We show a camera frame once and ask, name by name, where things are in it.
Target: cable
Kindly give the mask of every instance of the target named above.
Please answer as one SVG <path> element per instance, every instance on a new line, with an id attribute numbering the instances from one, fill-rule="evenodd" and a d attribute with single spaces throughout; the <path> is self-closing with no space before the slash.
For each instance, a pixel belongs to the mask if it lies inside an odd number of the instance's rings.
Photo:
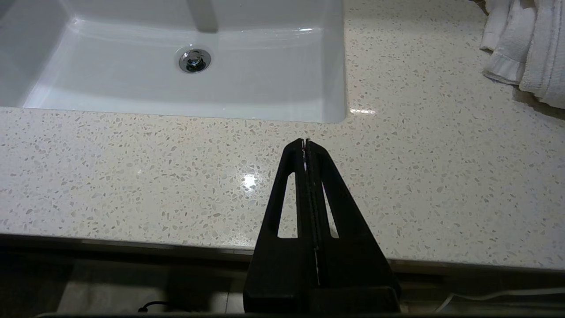
<path id="1" fill-rule="evenodd" d="M 147 312 L 147 311 L 149 311 L 147 309 L 147 307 L 149 307 L 151 305 L 165 305 L 165 306 L 169 306 L 171 308 L 177 308 L 177 309 L 180 309 L 180 310 L 183 310 L 183 311 L 186 311 L 186 312 L 191 312 L 190 310 L 187 310 L 185 308 L 180 308 L 179 306 L 173 305 L 170 302 L 160 302 L 160 301 L 148 302 L 143 307 L 139 308 L 137 310 L 137 312 Z"/>
<path id="2" fill-rule="evenodd" d="M 537 295 L 552 295 L 552 294 L 565 294 L 565 287 L 556 288 L 543 288 L 543 289 L 516 289 L 516 290 L 503 290 L 492 294 L 486 294 L 481 296 L 467 296 L 451 293 L 444 302 L 436 308 L 434 312 L 440 312 L 442 309 L 451 302 L 453 297 L 457 296 L 459 298 L 469 299 L 469 300 L 487 300 L 500 296 L 537 296 Z"/>

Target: sink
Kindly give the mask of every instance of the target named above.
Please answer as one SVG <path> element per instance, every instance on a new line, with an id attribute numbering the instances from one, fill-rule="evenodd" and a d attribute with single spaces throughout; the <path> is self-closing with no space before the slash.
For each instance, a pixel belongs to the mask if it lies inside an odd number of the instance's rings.
<path id="1" fill-rule="evenodd" d="M 4 0 L 0 105 L 340 122 L 342 2 Z"/>

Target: white cable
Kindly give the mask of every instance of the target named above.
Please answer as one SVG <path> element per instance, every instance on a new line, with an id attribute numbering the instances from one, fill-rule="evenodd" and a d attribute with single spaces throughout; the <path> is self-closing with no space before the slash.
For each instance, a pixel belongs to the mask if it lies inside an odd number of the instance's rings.
<path id="1" fill-rule="evenodd" d="M 445 301 L 436 308 L 435 312 L 440 312 L 442 309 L 451 302 L 454 296 L 459 298 L 469 299 L 469 300 L 487 300 L 492 299 L 500 296 L 536 296 L 536 295 L 551 295 L 551 294 L 565 294 L 565 287 L 556 287 L 556 288 L 542 288 L 542 289 L 516 289 L 516 290 L 503 290 L 498 291 L 492 294 L 486 294 L 481 296 L 467 296 L 467 295 L 459 295 L 459 294 L 449 294 Z"/>

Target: floor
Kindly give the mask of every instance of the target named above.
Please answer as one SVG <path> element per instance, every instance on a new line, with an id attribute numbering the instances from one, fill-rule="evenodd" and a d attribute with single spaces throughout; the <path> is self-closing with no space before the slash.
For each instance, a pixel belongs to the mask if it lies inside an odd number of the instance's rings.
<path id="1" fill-rule="evenodd" d="M 41 313 L 136 313 L 148 302 L 149 312 L 244 313 L 245 273 L 206 268 L 162 267 L 100 261 L 74 264 L 30 257 L 0 255 L 0 318 L 33 317 Z M 510 276 L 444 278 L 441 283 L 399 276 L 404 313 L 432 313 L 449 291 L 484 294 L 523 279 Z M 530 286 L 558 285 L 551 276 L 536 276 Z M 500 298 L 496 302 L 454 299 L 443 313 L 542 314 L 565 312 L 565 295 Z"/>

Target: towel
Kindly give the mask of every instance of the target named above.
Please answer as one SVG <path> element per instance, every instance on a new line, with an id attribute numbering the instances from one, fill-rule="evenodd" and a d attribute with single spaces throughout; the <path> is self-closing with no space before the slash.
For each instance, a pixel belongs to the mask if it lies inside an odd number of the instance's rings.
<path id="1" fill-rule="evenodd" d="M 551 74 L 553 68 L 555 50 L 557 49 L 554 25 L 558 25 L 559 15 L 554 14 L 554 2 L 559 1 L 535 0 L 537 19 L 524 76 L 520 82 L 522 91 L 532 92 L 538 98 L 543 97 L 547 90 L 549 74 Z"/>
<path id="2" fill-rule="evenodd" d="M 481 50 L 494 51 L 506 26 L 511 0 L 486 0 L 485 9 L 489 13 L 486 21 Z"/>
<path id="3" fill-rule="evenodd" d="M 565 6 L 563 0 L 555 0 L 553 15 L 554 24 L 550 47 L 556 46 L 557 48 L 555 51 L 550 49 L 552 56 L 546 61 L 547 65 L 544 67 L 543 74 L 544 79 L 547 80 L 547 88 L 545 85 L 542 86 L 539 98 L 540 101 L 550 106 L 565 109 Z"/>
<path id="4" fill-rule="evenodd" d="M 519 84 L 525 70 L 536 22 L 533 0 L 512 0 L 506 28 L 483 74 L 507 84 Z"/>

